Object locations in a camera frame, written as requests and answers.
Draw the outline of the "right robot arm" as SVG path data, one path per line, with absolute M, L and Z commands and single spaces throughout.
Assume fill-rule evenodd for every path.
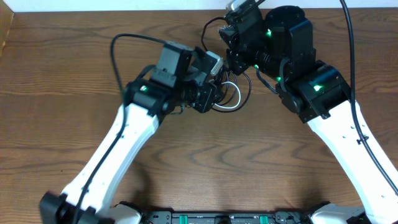
M 235 74 L 249 67 L 276 81 L 282 104 L 307 124 L 338 160 L 362 205 L 326 202 L 303 216 L 309 223 L 396 223 L 397 170 L 367 126 L 354 85 L 316 58 L 313 26 L 303 9 L 281 6 L 262 15 L 257 1 L 232 1 L 219 30 Z

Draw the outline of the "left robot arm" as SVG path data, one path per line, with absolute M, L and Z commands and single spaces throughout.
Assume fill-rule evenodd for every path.
M 178 106 L 206 113 L 220 98 L 216 79 L 223 59 L 213 52 L 166 41 L 157 65 L 127 84 L 123 103 L 107 135 L 60 195 L 39 203 L 43 223 L 139 223 L 128 204 L 112 206 L 118 185 L 164 117 Z

